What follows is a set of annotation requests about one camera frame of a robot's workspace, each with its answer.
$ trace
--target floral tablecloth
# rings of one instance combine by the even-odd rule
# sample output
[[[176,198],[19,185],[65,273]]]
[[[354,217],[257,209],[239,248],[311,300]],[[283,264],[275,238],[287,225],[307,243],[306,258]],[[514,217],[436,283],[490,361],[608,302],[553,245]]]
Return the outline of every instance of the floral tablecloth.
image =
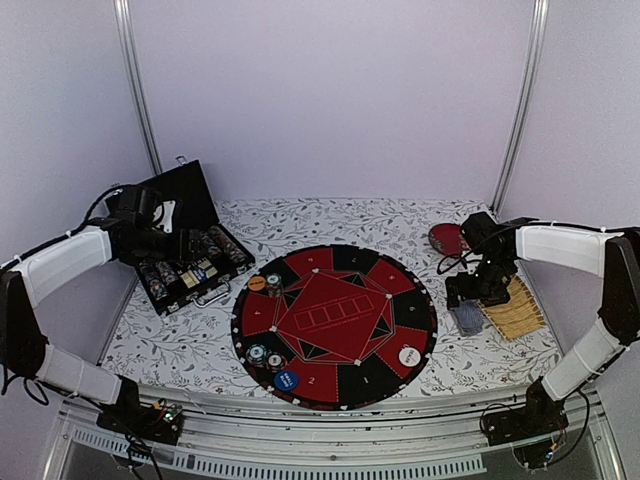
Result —
[[[402,262],[427,286],[438,312],[432,360],[398,397],[450,395],[529,383],[559,359],[548,328],[507,342],[489,323],[460,337],[446,310],[441,256],[427,233],[486,210],[471,201],[288,199],[216,202],[221,223],[264,265],[299,248],[359,245]],[[231,282],[231,295],[206,309],[185,307],[165,318],[138,285],[103,359],[107,370],[140,383],[220,395],[271,396],[246,373],[231,344],[234,299],[251,272]]]

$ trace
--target white cable tie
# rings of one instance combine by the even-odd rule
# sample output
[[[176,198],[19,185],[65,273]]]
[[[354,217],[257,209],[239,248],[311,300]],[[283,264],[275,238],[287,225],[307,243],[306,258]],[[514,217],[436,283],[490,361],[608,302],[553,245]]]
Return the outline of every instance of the white cable tie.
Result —
[[[582,365],[584,365],[584,368],[585,368],[589,373],[591,373],[591,374],[593,374],[593,375],[597,375],[597,376],[602,375],[602,372],[597,372],[597,371],[595,371],[595,370],[591,370],[591,368],[589,368],[589,366],[588,366],[588,365],[586,365],[585,363],[583,363]]]
[[[193,400],[193,399],[192,399],[192,398],[191,398],[191,397],[190,397],[186,392],[182,392],[182,394],[183,394],[185,397],[187,397],[187,400],[189,400],[189,401],[193,404],[193,406],[194,406],[194,407],[196,407],[197,409],[199,409],[199,410],[200,410],[200,412],[202,412],[202,414],[203,414],[203,415],[206,415],[206,414],[207,414],[207,411],[206,411],[204,408],[202,408],[200,405],[198,405],[198,404],[197,404],[197,403],[196,403],[196,402],[195,402],[195,401],[194,401],[194,400]]]
[[[78,391],[80,390],[80,385],[82,384],[82,377],[84,376],[84,360],[80,363],[80,376],[78,377],[78,385],[76,385],[76,389],[71,393],[74,397],[79,395]]]

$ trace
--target stack of poker chips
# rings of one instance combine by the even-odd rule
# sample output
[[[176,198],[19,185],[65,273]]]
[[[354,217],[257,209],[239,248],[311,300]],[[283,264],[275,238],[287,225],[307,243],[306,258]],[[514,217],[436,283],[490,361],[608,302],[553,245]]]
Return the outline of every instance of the stack of poker chips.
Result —
[[[180,280],[178,278],[178,274],[173,268],[171,268],[171,265],[169,265],[167,262],[156,263],[156,270],[158,270],[162,281],[167,287]]]
[[[209,229],[209,235],[215,240],[216,244],[231,259],[234,265],[242,265],[247,262],[247,256],[238,248],[220,227],[213,226]]]
[[[266,278],[265,288],[270,297],[282,295],[282,278],[277,273],[272,273]]]
[[[247,361],[254,367],[266,368],[277,373],[287,366],[287,359],[277,352],[268,352],[263,345],[251,345],[247,350]]]
[[[162,278],[158,271],[154,268],[153,263],[149,260],[143,260],[140,263],[140,273],[148,285],[151,295],[155,300],[162,300],[169,295],[167,287],[162,283]]]
[[[202,232],[200,234],[200,241],[202,242],[202,245],[204,245],[204,247],[207,249],[207,256],[209,258],[216,258],[222,253],[222,251],[216,245],[216,242],[214,242],[206,233]]]

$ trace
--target round game board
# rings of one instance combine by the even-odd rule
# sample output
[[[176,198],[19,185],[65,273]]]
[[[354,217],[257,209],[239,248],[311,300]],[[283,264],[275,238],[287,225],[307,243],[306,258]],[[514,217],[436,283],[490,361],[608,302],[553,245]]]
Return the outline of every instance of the round game board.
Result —
[[[317,410],[392,396],[425,367],[437,334],[418,278],[390,257],[349,245],[268,263],[233,313],[233,343],[247,372],[274,395]]]

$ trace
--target white robotic arm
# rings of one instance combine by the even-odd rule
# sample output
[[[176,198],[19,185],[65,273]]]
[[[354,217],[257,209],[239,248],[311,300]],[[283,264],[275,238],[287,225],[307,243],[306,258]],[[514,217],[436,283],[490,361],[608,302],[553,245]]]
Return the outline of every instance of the white robotic arm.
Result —
[[[527,390],[522,411],[483,418],[492,444],[514,441],[566,426],[564,400],[601,375],[640,333],[640,229],[607,232],[518,219],[496,224],[486,213],[463,223],[472,251],[482,254],[474,274],[446,279],[447,302],[475,299],[485,305],[509,301],[507,285],[515,261],[543,261],[589,272],[604,279],[602,306],[595,324],[546,375]]]
[[[147,431],[141,419],[150,407],[140,405],[137,384],[51,345],[33,312],[55,290],[111,260],[137,265],[144,258],[192,261],[200,254],[198,232],[172,229],[175,200],[163,200],[155,190],[139,185],[111,191],[115,195],[109,216],[89,219],[88,213],[76,230],[0,268],[2,394],[13,379],[37,381],[101,404],[108,413],[99,419],[100,426],[175,444],[178,410],[169,412],[166,418],[173,423],[165,431],[157,426]]]

